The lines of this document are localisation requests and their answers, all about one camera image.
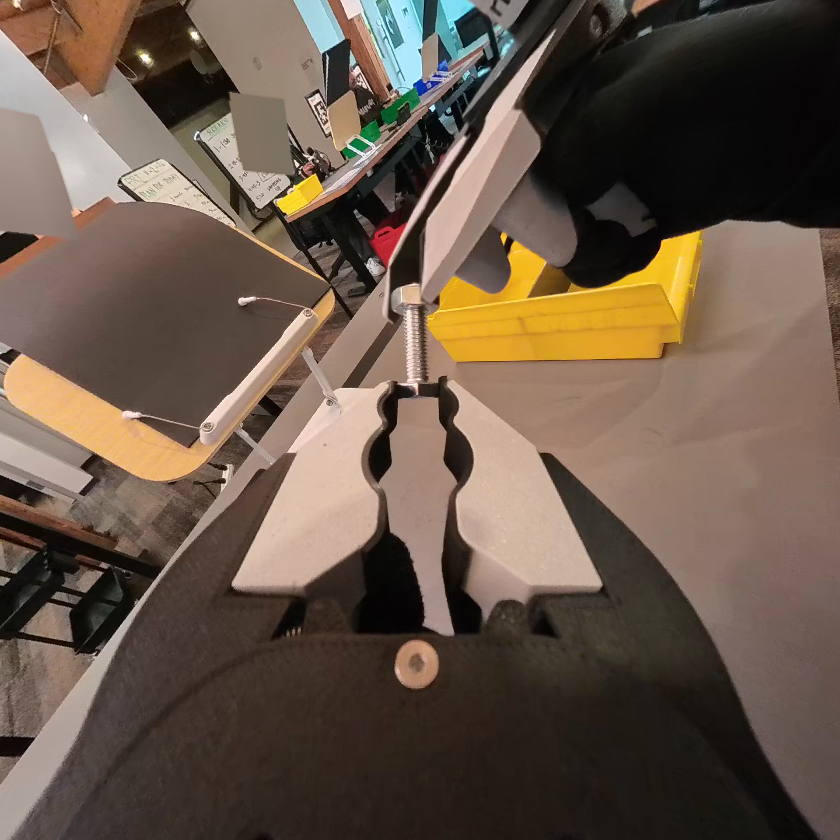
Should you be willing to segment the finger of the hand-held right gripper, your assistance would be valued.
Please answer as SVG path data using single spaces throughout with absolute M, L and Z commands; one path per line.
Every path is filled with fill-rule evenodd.
M 431 304 L 455 277 L 488 294 L 507 285 L 511 268 L 496 217 L 541 149 L 520 104 L 551 48 L 547 35 L 488 111 L 475 142 L 426 223 L 421 299 Z
M 483 130 L 489 110 L 526 56 L 527 47 L 522 41 L 514 39 L 507 54 L 500 59 L 467 108 L 463 129 L 458 133 L 443 163 L 436 169 L 414 207 L 395 247 L 385 277 L 383 315 L 389 323 L 396 324 L 401 318 L 394 303 L 395 293 L 402 287 L 422 284 L 425 228 L 433 211 L 443 202 L 458 168 L 464 163 L 467 153 Z

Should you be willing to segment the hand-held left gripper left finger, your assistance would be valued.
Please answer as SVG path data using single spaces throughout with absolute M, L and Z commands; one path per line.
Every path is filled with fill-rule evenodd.
M 251 597 L 330 601 L 361 621 L 364 559 L 387 524 L 381 486 L 391 465 L 397 384 L 339 388 L 287 451 L 279 485 L 258 517 L 233 577 Z

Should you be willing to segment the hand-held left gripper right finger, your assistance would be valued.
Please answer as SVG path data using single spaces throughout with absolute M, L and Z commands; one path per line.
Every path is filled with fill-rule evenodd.
M 600 592 L 602 577 L 535 445 L 452 379 L 438 381 L 437 402 L 455 479 L 442 554 L 454 632 L 478 633 L 502 602 Z

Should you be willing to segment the steel hex bolt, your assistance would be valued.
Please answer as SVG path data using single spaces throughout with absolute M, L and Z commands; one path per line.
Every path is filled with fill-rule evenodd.
M 431 385 L 428 366 L 427 317 L 430 310 L 416 283 L 397 287 L 390 296 L 391 312 L 402 319 L 405 384 L 418 392 Z

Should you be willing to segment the yellow storage bin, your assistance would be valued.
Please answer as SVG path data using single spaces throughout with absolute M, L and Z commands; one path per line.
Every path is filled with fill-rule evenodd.
M 683 340 L 701 249 L 700 232 L 668 239 L 644 270 L 584 289 L 515 243 L 503 292 L 453 277 L 427 325 L 461 363 L 655 360 Z

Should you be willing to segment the person's right forearm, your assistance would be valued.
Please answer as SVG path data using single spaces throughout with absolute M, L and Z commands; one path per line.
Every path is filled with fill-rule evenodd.
M 838 228 L 838 2 L 775 2 L 760 22 L 769 149 L 749 219 Z

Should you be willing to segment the person's right hand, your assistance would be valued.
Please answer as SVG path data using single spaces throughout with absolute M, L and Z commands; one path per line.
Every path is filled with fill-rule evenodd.
M 560 223 L 538 248 L 578 287 L 605 287 L 647 267 L 667 238 L 739 215 L 738 201 L 715 183 L 725 175 L 725 76 L 740 47 L 736 10 L 711 2 L 665 2 L 642 13 L 642 34 L 595 59 L 579 76 L 530 170 L 536 185 L 564 200 L 569 256 Z

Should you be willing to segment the red tote basket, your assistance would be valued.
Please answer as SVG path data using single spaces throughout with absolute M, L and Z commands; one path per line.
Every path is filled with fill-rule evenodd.
M 374 230 L 370 245 L 385 268 L 390 265 L 405 228 L 406 224 L 382 224 Z

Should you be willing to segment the small yellow bin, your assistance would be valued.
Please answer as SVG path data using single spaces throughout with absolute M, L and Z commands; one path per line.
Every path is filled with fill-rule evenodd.
M 274 204 L 284 215 L 290 216 L 315 201 L 322 193 L 323 187 L 319 176 L 313 174 L 292 186 L 287 194 L 278 197 Z

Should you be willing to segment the whiteboard with handwriting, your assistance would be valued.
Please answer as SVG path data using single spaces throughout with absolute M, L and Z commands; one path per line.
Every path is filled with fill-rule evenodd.
M 119 189 L 134 201 L 192 209 L 231 228 L 235 220 L 215 204 L 201 186 L 165 159 L 157 159 L 120 176 Z
M 193 135 L 194 141 L 245 200 L 248 210 L 258 214 L 283 197 L 291 187 L 284 174 L 250 171 L 238 152 L 233 116 L 229 112 Z

